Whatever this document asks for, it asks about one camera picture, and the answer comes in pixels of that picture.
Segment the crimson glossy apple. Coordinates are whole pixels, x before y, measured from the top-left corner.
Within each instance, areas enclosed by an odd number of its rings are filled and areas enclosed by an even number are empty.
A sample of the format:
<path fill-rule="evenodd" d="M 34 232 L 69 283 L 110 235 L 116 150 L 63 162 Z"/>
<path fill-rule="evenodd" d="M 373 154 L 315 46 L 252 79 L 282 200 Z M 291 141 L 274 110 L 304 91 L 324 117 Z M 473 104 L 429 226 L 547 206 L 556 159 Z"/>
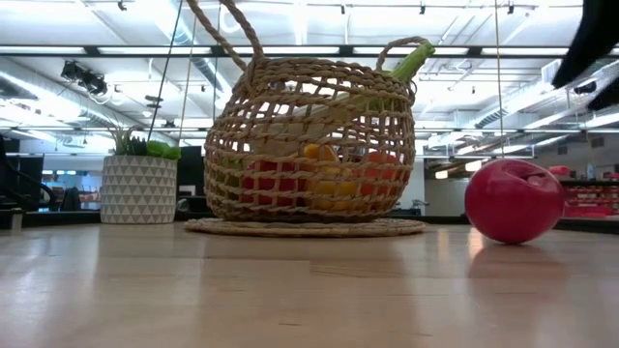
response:
<path fill-rule="evenodd" d="M 464 193 L 472 225 L 493 241 L 519 245 L 543 235 L 563 216 L 565 192 L 546 169 L 523 159 L 484 164 Z"/>

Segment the orange fruit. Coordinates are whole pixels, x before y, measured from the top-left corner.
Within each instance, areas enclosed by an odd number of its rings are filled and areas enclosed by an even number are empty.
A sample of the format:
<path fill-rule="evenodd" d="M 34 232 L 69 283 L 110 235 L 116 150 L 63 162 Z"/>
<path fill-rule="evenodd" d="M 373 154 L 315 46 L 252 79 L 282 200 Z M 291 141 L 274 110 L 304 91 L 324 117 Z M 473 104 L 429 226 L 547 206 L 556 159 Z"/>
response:
<path fill-rule="evenodd" d="M 375 163 L 382 163 L 382 155 L 378 152 L 372 152 L 368 154 L 368 161 Z M 366 168 L 366 169 L 354 169 L 353 174 L 356 177 L 365 177 L 371 179 L 391 179 L 392 177 L 398 178 L 398 172 L 394 169 L 383 169 L 379 170 L 376 168 Z M 377 195 L 395 195 L 397 189 L 394 187 L 387 186 L 377 186 L 375 184 L 369 183 L 361 183 L 361 194 L 363 196 L 373 195 L 374 190 L 376 189 Z"/>

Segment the woven wicker basket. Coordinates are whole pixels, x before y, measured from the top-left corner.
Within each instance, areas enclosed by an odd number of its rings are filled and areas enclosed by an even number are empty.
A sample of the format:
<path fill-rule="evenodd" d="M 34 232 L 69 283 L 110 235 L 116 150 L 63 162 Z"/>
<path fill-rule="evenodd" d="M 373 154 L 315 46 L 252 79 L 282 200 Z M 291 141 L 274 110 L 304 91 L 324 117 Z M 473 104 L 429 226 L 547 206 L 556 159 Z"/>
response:
<path fill-rule="evenodd" d="M 237 221 L 292 221 L 340 222 L 366 221 L 388 215 L 397 205 L 409 182 L 416 155 L 414 118 L 406 119 L 400 112 L 396 117 L 379 121 L 359 118 L 321 139 L 302 141 L 299 150 L 289 156 L 277 157 L 257 154 L 250 142 L 258 137 L 259 125 L 269 122 L 278 114 L 285 114 L 291 107 L 323 103 L 326 96 L 337 91 L 352 90 L 353 84 L 374 86 L 382 93 L 394 93 L 398 87 L 376 74 L 376 66 L 332 61 L 314 57 L 268 57 L 251 24 L 234 0 L 220 0 L 242 28 L 251 44 L 252 56 L 244 61 L 239 55 L 233 61 L 241 69 L 241 76 L 234 85 L 222 113 L 208 130 L 204 144 L 204 188 L 209 209 L 219 218 Z M 338 162 L 308 163 L 303 150 L 308 144 L 331 145 L 338 153 Z M 368 154 L 378 152 L 382 163 L 368 161 Z M 234 169 L 226 168 L 223 161 L 246 160 L 250 165 L 241 172 L 237 188 L 229 187 L 224 178 Z M 275 171 L 260 171 L 261 161 L 275 162 Z M 295 172 L 281 170 L 283 162 L 295 165 Z M 398 178 L 371 179 L 356 177 L 354 169 L 394 169 Z M 253 188 L 242 188 L 243 179 L 254 179 Z M 258 180 L 276 180 L 273 189 L 259 189 Z M 356 181 L 355 196 L 337 196 L 311 191 L 278 191 L 281 179 L 316 181 Z M 394 187 L 395 195 L 361 194 L 361 183 Z M 251 203 L 244 203 L 243 194 L 253 195 Z M 272 198 L 271 205 L 260 205 L 258 196 Z M 278 197 L 293 199 L 291 206 L 277 205 Z M 318 210 L 308 207 L 305 198 L 341 201 L 351 198 L 356 209 L 346 211 Z"/>

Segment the shelving with red bins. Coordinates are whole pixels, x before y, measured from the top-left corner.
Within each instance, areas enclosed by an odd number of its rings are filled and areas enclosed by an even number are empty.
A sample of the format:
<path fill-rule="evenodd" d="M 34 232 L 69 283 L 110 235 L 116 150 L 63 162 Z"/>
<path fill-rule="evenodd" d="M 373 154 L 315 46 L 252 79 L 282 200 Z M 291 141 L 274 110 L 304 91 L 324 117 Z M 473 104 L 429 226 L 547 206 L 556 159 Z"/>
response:
<path fill-rule="evenodd" d="M 599 175 L 592 163 L 581 172 L 565 165 L 549 170 L 565 191 L 565 218 L 619 217 L 619 172 Z"/>

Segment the yellow lemon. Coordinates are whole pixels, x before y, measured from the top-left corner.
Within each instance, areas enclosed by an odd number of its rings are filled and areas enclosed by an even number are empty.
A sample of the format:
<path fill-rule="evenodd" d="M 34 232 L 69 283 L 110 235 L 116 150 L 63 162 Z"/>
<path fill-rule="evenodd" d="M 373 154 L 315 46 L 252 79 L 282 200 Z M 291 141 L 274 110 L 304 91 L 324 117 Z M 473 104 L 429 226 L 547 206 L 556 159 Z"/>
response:
<path fill-rule="evenodd" d="M 344 181 L 339 184 L 333 181 L 307 180 L 305 190 L 321 194 L 335 194 L 337 196 L 355 196 L 358 183 L 356 181 Z M 346 211 L 357 208 L 357 203 L 352 202 L 351 198 L 341 201 L 330 201 L 327 199 L 305 198 L 305 204 L 318 210 Z"/>

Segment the round woven mat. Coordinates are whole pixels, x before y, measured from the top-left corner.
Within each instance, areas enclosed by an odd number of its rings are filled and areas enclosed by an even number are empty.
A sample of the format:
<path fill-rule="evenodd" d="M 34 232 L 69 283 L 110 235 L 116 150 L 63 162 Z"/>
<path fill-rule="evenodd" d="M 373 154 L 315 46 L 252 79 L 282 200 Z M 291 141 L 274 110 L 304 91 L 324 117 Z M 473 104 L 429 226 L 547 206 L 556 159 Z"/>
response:
<path fill-rule="evenodd" d="M 379 218 L 371 222 L 244 222 L 221 218 L 190 219 L 188 231 L 225 236 L 279 238 L 373 238 L 397 237 L 423 233 L 427 225 L 421 221 L 402 218 Z"/>

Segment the red round fruit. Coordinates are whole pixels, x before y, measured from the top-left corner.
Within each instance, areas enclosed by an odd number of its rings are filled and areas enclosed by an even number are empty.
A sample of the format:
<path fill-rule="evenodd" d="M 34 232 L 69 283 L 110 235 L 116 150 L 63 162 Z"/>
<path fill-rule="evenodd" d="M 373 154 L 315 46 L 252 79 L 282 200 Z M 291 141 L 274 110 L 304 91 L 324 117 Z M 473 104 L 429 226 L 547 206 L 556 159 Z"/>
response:
<path fill-rule="evenodd" d="M 260 171 L 275 171 L 278 165 L 275 162 L 271 161 L 261 161 L 259 163 Z M 295 165 L 290 162 L 283 162 L 281 164 L 281 170 L 285 172 L 295 172 Z M 305 189 L 305 179 L 281 179 L 280 186 L 278 191 L 303 191 Z M 254 179 L 250 177 L 246 177 L 243 179 L 242 188 L 243 189 L 252 189 L 254 184 Z M 270 178 L 260 178 L 258 180 L 258 188 L 259 189 L 273 189 L 276 186 L 276 180 Z M 253 195 L 243 194 L 241 200 L 244 203 L 251 203 L 254 200 Z M 260 205 L 271 205 L 272 198 L 265 195 L 258 196 L 258 203 Z M 277 205 L 280 207 L 291 206 L 293 204 L 292 198 L 287 197 L 278 197 Z"/>

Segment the green pear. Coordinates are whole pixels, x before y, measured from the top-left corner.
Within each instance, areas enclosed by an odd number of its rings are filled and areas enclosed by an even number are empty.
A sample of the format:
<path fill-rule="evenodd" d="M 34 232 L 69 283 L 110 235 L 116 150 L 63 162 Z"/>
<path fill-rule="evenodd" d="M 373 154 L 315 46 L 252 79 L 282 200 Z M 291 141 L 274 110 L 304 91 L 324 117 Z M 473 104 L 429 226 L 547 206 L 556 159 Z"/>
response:
<path fill-rule="evenodd" d="M 242 179 L 241 172 L 244 171 L 250 165 L 250 163 L 242 159 L 225 159 L 223 161 L 223 165 L 226 168 L 234 169 L 234 172 L 232 174 L 228 174 L 224 178 L 224 182 L 229 187 L 233 187 L 233 188 L 239 187 L 240 181 Z"/>

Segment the succulent in white patterned pot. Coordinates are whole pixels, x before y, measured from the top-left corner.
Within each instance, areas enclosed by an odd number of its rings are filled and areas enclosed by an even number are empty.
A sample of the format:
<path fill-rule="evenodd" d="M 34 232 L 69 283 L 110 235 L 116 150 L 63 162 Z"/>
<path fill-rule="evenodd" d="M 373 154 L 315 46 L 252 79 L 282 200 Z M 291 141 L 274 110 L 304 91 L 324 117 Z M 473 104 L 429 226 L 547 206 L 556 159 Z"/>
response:
<path fill-rule="evenodd" d="M 133 135 L 111 132 L 115 147 L 103 159 L 101 222 L 166 224 L 174 220 L 181 150 Z"/>

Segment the black ceiling spotlight fixture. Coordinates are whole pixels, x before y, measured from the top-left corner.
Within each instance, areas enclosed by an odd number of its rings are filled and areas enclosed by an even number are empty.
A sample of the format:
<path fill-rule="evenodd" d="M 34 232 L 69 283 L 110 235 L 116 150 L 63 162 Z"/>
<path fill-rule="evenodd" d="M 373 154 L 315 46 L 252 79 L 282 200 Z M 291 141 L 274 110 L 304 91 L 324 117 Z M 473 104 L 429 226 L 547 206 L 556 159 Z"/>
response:
<path fill-rule="evenodd" d="M 76 61 L 66 61 L 61 76 L 84 88 L 89 94 L 102 96 L 107 93 L 104 75 L 80 66 Z"/>

